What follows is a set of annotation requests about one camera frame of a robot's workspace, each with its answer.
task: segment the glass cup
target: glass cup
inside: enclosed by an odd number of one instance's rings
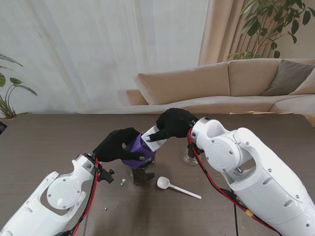
[[[199,157],[201,160],[203,160],[203,154],[199,155]],[[191,158],[188,155],[188,148],[187,147],[184,148],[183,151],[180,152],[179,158],[185,165],[188,165],[188,166],[197,166],[198,165],[197,159],[195,157]]]
[[[132,168],[126,165],[127,174],[132,182],[136,185],[144,185],[150,183],[155,177],[155,158],[154,155],[146,163],[138,168]]]

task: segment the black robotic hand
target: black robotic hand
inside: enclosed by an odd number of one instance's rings
[[[150,140],[154,142],[170,137],[185,138],[193,121],[198,119],[189,111],[179,108],[170,108],[160,115],[157,119],[157,128],[159,131],[151,134]]]
[[[93,154],[101,162],[110,162],[117,159],[121,160],[144,160],[143,154],[139,152],[130,152],[123,149],[123,143],[128,145],[140,133],[134,128],[120,129],[111,132],[97,148]]]

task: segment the table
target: table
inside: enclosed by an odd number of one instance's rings
[[[0,135],[0,227],[44,177],[72,171],[71,159],[92,150],[114,130],[134,127],[140,132],[154,125],[157,115],[23,115]],[[315,130],[300,115],[211,115],[228,130],[251,129],[290,166],[315,197]],[[233,204],[214,190],[199,167],[184,165],[179,153],[185,139],[171,138],[157,153],[157,172],[171,183],[202,196],[201,200],[155,183],[135,186],[120,160],[104,164],[115,181],[98,185],[87,221],[76,235],[235,236]],[[216,183],[223,177],[206,165]],[[91,183],[85,183],[89,190]],[[237,211],[239,235],[276,234]]]

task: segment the white spoon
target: white spoon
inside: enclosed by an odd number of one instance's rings
[[[161,188],[161,189],[167,189],[168,187],[171,187],[171,188],[174,188],[174,189],[176,189],[176,190],[178,190],[178,191],[181,191],[181,192],[183,192],[183,193],[186,193],[186,194],[188,194],[188,195],[191,195],[191,196],[193,196],[193,197],[195,197],[195,198],[201,199],[201,197],[200,197],[199,195],[196,195],[196,194],[191,193],[191,192],[189,192],[189,191],[186,191],[186,190],[184,190],[184,189],[182,189],[182,188],[176,187],[176,186],[174,186],[173,184],[170,184],[170,183],[169,183],[169,179],[168,179],[168,178],[165,178],[165,177],[160,177],[160,178],[158,178],[158,180],[157,180],[157,185],[158,185],[158,187]]]

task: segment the houseplant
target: houseplant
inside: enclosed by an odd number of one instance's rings
[[[241,53],[231,53],[230,59],[252,59],[260,58],[257,52],[260,47],[270,45],[271,49],[277,48],[276,41],[283,36],[292,37],[293,43],[297,42],[295,36],[302,25],[309,23],[312,15],[315,17],[315,10],[307,7],[302,0],[251,0],[241,11],[241,15],[247,14],[252,7],[255,10],[246,17],[246,24],[242,33],[254,37],[254,46],[251,51]],[[267,22],[274,22],[271,27]],[[284,32],[283,29],[291,26],[291,30]],[[275,50],[274,58],[279,58],[280,52]]]
[[[10,61],[10,62],[13,62],[13,63],[16,63],[16,64],[22,66],[20,63],[16,62],[15,60],[13,60],[11,58],[8,58],[8,57],[2,55],[2,54],[0,54],[0,59],[7,60],[7,61]],[[4,67],[4,66],[0,66],[0,69],[12,70],[12,69]],[[36,92],[34,92],[31,88],[23,85],[22,81],[20,81],[16,78],[10,78],[10,82],[11,82],[11,86],[8,88],[5,95],[3,95],[3,96],[0,95],[0,112],[4,116],[4,120],[13,119],[16,117],[15,110],[10,105],[10,98],[11,98],[11,94],[14,91],[14,89],[22,88],[22,89],[25,89],[25,90],[27,90],[27,91],[29,91],[32,94],[37,96]],[[0,73],[0,87],[3,88],[5,83],[6,83],[5,76],[2,73]]]

